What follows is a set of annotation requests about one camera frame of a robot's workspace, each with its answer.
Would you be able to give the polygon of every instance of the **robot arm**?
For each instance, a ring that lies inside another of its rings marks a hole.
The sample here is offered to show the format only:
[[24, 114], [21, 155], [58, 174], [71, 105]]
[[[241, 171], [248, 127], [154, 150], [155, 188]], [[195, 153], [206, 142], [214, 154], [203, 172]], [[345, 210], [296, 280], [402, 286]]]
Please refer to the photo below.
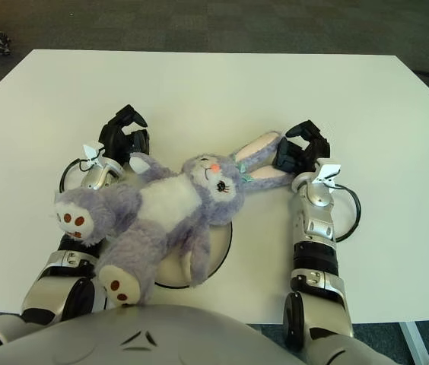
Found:
[[351, 230], [335, 237], [332, 221], [334, 177], [338, 163], [329, 159], [329, 144], [319, 129], [307, 121], [292, 128], [289, 137], [300, 135], [310, 144], [304, 151], [282, 140], [274, 165], [297, 173], [292, 182], [293, 271], [291, 289], [284, 305], [285, 343], [301, 351], [307, 363], [384, 365], [394, 363], [353, 338], [353, 328], [345, 296], [345, 285], [338, 276], [336, 242], [347, 238], [360, 220], [360, 202], [355, 198], [357, 220]]
[[[59, 190], [64, 189], [68, 171], [77, 163], [87, 164], [82, 186], [100, 189], [123, 178], [122, 165], [134, 151], [148, 153], [146, 129], [125, 135], [122, 128], [133, 122], [147, 123], [130, 105], [122, 108], [102, 129], [99, 143], [84, 146], [87, 159], [77, 159], [62, 174]], [[94, 278], [94, 266], [102, 243], [91, 247], [64, 235], [59, 248], [29, 289], [19, 316], [0, 316], [0, 346], [58, 322], [106, 307], [104, 289]]]

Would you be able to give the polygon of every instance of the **stuffed bunny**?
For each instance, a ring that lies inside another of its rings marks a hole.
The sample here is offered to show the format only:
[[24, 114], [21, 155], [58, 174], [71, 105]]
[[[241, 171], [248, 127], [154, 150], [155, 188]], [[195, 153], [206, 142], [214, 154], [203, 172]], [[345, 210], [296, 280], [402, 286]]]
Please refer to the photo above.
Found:
[[145, 187], [115, 184], [59, 194], [59, 226], [86, 246], [116, 236], [96, 267], [116, 305], [148, 300], [160, 261], [177, 243], [186, 279], [201, 284], [208, 276], [209, 225], [229, 223], [246, 190], [282, 186], [294, 178], [272, 166], [245, 174], [274, 153], [280, 139], [269, 132], [229, 157], [202, 154], [187, 160], [181, 173], [134, 153], [130, 165]]

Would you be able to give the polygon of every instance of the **floor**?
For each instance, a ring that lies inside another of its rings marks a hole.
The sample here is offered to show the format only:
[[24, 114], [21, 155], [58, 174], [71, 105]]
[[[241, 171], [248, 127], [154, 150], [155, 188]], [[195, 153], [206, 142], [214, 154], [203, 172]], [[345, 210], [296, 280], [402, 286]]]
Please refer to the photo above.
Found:
[[[0, 0], [0, 30], [13, 39], [0, 80], [36, 48], [392, 54], [429, 71], [429, 0]], [[259, 328], [281, 343], [280, 326]], [[397, 324], [354, 329], [413, 363]]]

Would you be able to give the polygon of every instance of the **bunny face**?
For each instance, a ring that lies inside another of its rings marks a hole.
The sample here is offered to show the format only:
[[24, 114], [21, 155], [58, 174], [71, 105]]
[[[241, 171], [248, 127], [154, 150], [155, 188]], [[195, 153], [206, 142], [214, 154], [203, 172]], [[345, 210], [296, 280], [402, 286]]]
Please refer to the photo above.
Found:
[[187, 160], [183, 172], [202, 197], [210, 224], [226, 224], [243, 205], [243, 181], [233, 160], [203, 154]]
[[102, 195], [93, 189], [78, 188], [56, 196], [59, 227], [85, 246], [99, 243], [112, 230], [115, 214]]

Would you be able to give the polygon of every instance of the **black cable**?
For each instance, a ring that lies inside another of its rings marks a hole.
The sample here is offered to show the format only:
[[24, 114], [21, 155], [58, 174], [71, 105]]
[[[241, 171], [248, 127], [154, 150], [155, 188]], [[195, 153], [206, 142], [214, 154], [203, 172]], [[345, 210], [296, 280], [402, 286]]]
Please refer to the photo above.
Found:
[[64, 182], [65, 182], [65, 176], [68, 174], [69, 170], [72, 169], [74, 166], [76, 166], [78, 163], [81, 163], [81, 158], [77, 158], [76, 160], [72, 161], [64, 170], [61, 176], [61, 181], [59, 181], [59, 192], [64, 192]]
[[345, 190], [353, 198], [353, 200], [354, 200], [354, 206], [356, 207], [356, 210], [357, 210], [357, 217], [355, 218], [353, 226], [351, 226], [350, 230], [347, 233], [345, 233], [344, 235], [342, 235], [340, 237], [336, 237], [335, 241], [336, 242], [341, 242], [341, 241], [344, 241], [347, 238], [349, 238], [353, 234], [353, 232], [355, 232], [355, 230], [358, 227], [358, 224], [360, 223], [360, 219], [361, 219], [361, 203], [360, 203], [360, 199], [358, 198], [358, 195], [357, 195], [356, 192], [354, 192], [353, 190], [347, 188], [346, 186], [339, 185], [339, 184], [335, 184], [335, 186], [330, 186], [330, 185], [326, 185], [326, 186], [328, 186], [329, 188], [337, 189], [337, 190]]

